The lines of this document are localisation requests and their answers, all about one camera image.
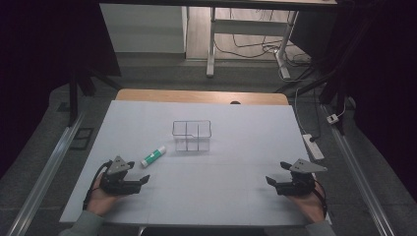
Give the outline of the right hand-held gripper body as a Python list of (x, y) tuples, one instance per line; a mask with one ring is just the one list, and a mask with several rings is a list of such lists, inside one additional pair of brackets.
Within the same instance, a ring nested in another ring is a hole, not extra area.
[(316, 172), (325, 172), (328, 169), (316, 163), (299, 158), (289, 169), (291, 181), (285, 183), (277, 183), (276, 191), (283, 196), (305, 196), (311, 194), (315, 188), (315, 178), (313, 174)]

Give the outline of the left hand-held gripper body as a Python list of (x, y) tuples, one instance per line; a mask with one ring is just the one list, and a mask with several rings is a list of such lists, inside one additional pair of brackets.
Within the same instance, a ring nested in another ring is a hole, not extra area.
[(114, 196), (138, 194), (142, 188), (137, 185), (138, 181), (124, 180), (129, 170), (127, 162), (120, 155), (117, 155), (113, 160), (107, 162), (99, 187), (105, 193)]

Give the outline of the green and white glue stick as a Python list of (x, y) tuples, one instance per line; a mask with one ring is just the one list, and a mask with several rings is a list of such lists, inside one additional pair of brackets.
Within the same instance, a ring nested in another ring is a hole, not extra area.
[(142, 167), (147, 168), (150, 164), (154, 163), (158, 158), (163, 156), (166, 153), (166, 147), (161, 146), (146, 156), (142, 161)]

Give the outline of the clear plastic organizer box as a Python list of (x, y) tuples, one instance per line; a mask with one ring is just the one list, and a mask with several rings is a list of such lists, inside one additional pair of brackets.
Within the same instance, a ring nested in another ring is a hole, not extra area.
[(172, 136), (177, 151), (209, 151), (210, 120), (174, 121)]

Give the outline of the person's left hand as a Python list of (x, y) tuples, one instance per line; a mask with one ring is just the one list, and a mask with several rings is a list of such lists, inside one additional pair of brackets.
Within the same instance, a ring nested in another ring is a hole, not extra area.
[(94, 187), (91, 191), (87, 211), (98, 216), (105, 216), (120, 199), (121, 196), (108, 195), (101, 188)]

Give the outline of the person's right hand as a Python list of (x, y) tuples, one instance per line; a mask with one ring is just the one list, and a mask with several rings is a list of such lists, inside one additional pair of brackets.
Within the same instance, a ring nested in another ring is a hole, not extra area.
[(310, 223), (318, 223), (325, 220), (322, 202), (314, 193), (305, 196), (288, 196), (288, 199), (298, 206)]

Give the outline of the white power strip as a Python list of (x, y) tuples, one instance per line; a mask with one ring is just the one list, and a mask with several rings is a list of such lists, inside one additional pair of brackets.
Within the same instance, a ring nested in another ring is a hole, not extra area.
[(324, 155), (320, 150), (319, 146), (316, 144), (315, 139), (310, 134), (305, 134), (302, 136), (304, 143), (315, 160), (322, 160), (324, 159)]

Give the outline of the white table cover sheet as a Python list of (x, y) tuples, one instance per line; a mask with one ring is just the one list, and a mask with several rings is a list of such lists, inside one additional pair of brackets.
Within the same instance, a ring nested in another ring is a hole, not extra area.
[[(174, 121), (210, 120), (209, 151), (177, 151)], [(147, 168), (157, 148), (166, 153)], [(113, 101), (61, 219), (74, 222), (98, 167), (120, 155), (136, 166), (130, 180), (150, 175), (137, 195), (120, 200), (105, 219), (141, 226), (289, 226), (306, 219), (267, 183), (287, 182), (280, 162), (307, 158), (289, 105)]]

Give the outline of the black floor socket plate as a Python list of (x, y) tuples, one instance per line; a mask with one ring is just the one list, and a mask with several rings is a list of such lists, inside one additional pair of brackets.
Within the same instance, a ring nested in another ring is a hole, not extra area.
[(73, 138), (70, 149), (86, 150), (92, 138), (94, 128), (80, 128)]

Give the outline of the black metal stand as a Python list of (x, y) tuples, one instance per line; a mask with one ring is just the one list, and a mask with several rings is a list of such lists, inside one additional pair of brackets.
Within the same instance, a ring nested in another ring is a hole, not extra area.
[(92, 67), (80, 67), (73, 70), (69, 82), (70, 91), (70, 117), (69, 127), (73, 127), (76, 120), (79, 118), (79, 102), (78, 102), (78, 90), (80, 90), (85, 96), (94, 96), (96, 92), (95, 85), (92, 82), (93, 78), (97, 78), (106, 85), (113, 89), (120, 90), (123, 87), (111, 80), (109, 77), (100, 73)]
[(283, 86), (277, 92), (294, 87), (308, 75), (319, 70), (321, 76), (314, 82), (300, 88), (299, 94), (326, 84), (319, 96), (322, 104), (328, 104), (337, 95), (337, 111), (342, 109), (345, 91), (343, 73), (347, 62), (354, 52), (356, 39), (361, 38), (360, 26), (343, 23), (341, 20), (324, 20), (302, 18), (295, 24), (291, 40), (312, 56), (309, 68), (294, 82)]

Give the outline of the white cabinet panel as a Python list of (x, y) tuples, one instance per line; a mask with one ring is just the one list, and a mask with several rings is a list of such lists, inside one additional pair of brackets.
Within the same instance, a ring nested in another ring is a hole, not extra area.
[(100, 9), (116, 52), (186, 52), (185, 7), (102, 3)]

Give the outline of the aluminium rail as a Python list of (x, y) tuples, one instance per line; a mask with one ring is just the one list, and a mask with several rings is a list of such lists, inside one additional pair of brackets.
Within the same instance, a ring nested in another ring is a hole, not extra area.
[(85, 116), (82, 111), (64, 130), (6, 236), (25, 236)]
[(387, 218), (387, 214), (384, 211), (381, 202), (372, 190), (371, 185), (366, 178), (359, 162), (357, 161), (349, 142), (340, 133), (335, 125), (329, 126), (380, 235), (395, 236), (393, 227)]

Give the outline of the white desk frame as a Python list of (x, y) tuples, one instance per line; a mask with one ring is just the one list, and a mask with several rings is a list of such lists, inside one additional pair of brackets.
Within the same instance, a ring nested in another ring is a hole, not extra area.
[(210, 9), (210, 28), (208, 45), (207, 77), (212, 78), (214, 74), (214, 37), (216, 34), (242, 34), (261, 36), (280, 36), (282, 38), (278, 49), (273, 50), (273, 55), (278, 64), (280, 76), (284, 80), (290, 79), (290, 74), (284, 61), (284, 53), (290, 35), (295, 25), (297, 11), (289, 11), (288, 19), (282, 22), (243, 21), (232, 19), (217, 19), (216, 9)]

